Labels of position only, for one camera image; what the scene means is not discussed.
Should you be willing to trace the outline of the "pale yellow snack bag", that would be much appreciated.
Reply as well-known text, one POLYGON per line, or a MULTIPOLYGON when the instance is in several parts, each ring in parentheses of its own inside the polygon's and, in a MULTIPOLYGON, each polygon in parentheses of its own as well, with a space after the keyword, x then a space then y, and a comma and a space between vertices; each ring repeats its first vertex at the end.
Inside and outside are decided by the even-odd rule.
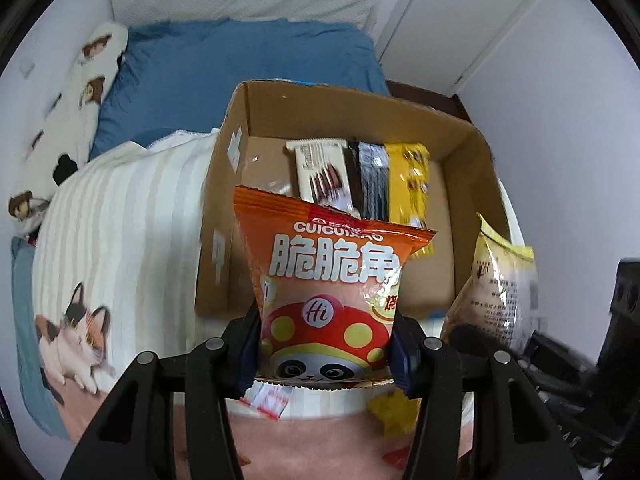
POLYGON ((480 222, 470 277, 448 310, 440 338, 471 325, 522 352, 539 326, 538 273, 533 248, 515 245, 480 222))

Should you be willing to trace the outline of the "orange panda snack bag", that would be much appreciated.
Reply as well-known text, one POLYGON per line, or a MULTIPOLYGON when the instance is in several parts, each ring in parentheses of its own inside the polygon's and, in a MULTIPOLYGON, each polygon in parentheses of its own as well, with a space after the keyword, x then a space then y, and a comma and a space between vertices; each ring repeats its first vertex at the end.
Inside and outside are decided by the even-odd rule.
POLYGON ((434 231, 244 185, 233 210, 262 320, 260 376, 318 388, 387 379, 401 271, 434 231))

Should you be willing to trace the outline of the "small yellow packet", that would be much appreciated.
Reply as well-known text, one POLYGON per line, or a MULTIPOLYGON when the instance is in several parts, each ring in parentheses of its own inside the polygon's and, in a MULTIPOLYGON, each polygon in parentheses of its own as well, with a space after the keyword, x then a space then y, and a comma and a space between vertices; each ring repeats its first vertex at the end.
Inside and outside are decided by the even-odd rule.
POLYGON ((408 399, 399 389, 375 396, 367 402, 367 411, 382 424, 385 439, 412 434, 420 407, 420 399, 408 399))

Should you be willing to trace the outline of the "small red white packet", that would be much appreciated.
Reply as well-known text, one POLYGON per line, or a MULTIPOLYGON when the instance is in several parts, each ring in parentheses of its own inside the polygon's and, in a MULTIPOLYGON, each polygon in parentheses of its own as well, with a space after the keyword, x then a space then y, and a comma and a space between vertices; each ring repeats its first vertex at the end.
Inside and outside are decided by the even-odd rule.
POLYGON ((270 419, 281 418, 293 395, 293 388, 256 380, 248 388, 240 402, 270 419))

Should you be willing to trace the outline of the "striped cat blanket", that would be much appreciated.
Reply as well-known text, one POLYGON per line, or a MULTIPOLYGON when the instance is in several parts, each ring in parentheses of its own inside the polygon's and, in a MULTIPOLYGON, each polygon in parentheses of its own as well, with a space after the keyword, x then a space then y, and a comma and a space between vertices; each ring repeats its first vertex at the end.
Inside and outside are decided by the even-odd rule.
POLYGON ((32 312, 47 393, 77 441, 141 351, 174 356, 218 335, 228 316, 194 301, 203 186, 214 132, 171 133, 93 159, 44 217, 32 312))

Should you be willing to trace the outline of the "bear print pillow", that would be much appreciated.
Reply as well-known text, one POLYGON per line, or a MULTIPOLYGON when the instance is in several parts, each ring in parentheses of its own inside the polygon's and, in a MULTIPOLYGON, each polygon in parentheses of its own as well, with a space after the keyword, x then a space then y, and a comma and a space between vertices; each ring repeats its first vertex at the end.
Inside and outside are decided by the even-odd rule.
POLYGON ((18 235, 38 230, 60 185, 88 162, 101 105, 122 65, 128 28, 105 22, 79 49, 62 91, 18 166, 8 214, 18 235))

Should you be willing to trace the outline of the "black snack pack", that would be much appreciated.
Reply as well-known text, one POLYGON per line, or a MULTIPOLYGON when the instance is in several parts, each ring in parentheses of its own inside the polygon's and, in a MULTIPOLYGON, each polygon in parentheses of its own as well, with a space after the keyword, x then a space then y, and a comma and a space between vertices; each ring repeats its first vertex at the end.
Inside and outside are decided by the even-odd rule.
POLYGON ((360 217, 390 220, 390 162, 384 146, 350 140, 345 157, 352 201, 360 217))

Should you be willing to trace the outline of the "white wafer biscuit pack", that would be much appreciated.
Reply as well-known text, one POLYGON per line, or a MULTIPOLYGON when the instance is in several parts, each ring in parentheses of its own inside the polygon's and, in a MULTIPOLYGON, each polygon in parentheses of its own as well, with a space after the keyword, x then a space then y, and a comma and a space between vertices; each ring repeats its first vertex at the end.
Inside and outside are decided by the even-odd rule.
POLYGON ((344 139, 308 139, 286 142, 294 155, 299 197, 358 218, 346 168, 344 139))

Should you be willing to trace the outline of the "cardboard box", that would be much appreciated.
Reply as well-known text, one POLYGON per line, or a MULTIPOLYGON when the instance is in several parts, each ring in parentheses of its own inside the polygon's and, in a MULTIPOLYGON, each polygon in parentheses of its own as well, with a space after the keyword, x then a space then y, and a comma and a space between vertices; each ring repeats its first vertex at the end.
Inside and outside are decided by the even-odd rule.
POLYGON ((347 174, 327 164, 309 176, 320 184, 348 185, 364 201, 357 167, 361 143, 423 144, 428 151, 426 224, 436 235, 431 254, 402 269, 398 307, 424 318, 445 311, 468 280, 480 224, 512 234, 494 160, 484 136, 469 122, 413 102, 323 84, 252 80, 233 92, 204 183, 201 257, 195 312, 222 318, 245 312, 254 299, 241 235, 233 213, 239 184, 298 196, 292 139, 343 138, 347 174))

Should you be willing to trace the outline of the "blue bed sheet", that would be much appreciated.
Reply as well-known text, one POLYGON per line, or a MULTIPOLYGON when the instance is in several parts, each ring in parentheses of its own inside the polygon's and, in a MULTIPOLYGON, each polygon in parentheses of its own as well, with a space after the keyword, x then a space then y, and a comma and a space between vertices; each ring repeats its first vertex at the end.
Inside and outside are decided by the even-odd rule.
POLYGON ((351 24, 223 18, 134 26, 90 155, 129 141, 148 146, 176 130, 209 132, 241 82, 263 79, 388 92, 372 39, 351 24))

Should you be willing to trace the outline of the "white door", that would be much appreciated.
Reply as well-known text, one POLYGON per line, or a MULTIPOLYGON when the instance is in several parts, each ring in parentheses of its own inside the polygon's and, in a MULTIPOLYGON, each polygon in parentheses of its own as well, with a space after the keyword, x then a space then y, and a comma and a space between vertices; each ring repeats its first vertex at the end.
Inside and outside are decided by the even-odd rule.
POLYGON ((376 54, 386 78, 452 96, 533 0, 398 0, 376 54))

